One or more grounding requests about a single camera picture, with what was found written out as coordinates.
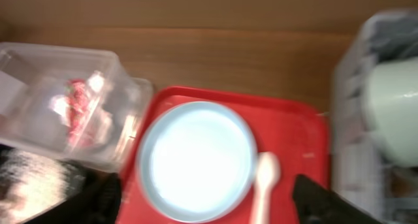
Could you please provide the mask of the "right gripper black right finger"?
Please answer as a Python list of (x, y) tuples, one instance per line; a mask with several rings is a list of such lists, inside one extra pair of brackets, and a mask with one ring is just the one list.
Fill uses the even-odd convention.
[(292, 198), (300, 224), (381, 224), (303, 174), (295, 178)]

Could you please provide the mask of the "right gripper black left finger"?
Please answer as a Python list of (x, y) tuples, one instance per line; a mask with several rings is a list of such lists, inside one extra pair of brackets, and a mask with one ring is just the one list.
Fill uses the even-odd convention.
[(115, 224), (120, 206), (121, 179), (118, 174), (112, 173), (26, 223)]

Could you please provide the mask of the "white plastic spoon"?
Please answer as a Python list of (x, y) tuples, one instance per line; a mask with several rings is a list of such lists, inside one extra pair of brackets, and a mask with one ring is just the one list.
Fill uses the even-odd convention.
[(254, 196), (250, 224), (270, 223), (270, 201), (272, 190), (281, 177), (279, 159), (272, 152), (259, 154), (254, 180)]

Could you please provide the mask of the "light blue plate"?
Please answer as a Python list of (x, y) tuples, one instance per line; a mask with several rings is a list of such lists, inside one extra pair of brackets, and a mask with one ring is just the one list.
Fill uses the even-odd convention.
[(193, 101), (150, 125), (135, 166), (154, 210), (183, 223), (207, 223), (244, 200), (256, 163), (257, 143), (242, 116), (219, 103)]

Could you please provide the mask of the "red snack wrapper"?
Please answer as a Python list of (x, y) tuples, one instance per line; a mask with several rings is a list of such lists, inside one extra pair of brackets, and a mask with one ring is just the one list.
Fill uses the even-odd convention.
[(85, 80), (77, 78), (69, 80), (66, 102), (69, 105), (67, 109), (67, 119), (69, 120), (67, 141), (70, 146), (75, 147), (89, 113), (90, 94)]

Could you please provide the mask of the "green bowl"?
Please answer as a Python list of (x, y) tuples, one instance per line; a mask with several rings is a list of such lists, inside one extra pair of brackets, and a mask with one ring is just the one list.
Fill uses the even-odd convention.
[(374, 67), (364, 87), (364, 116), (380, 152), (400, 167), (417, 166), (417, 58)]

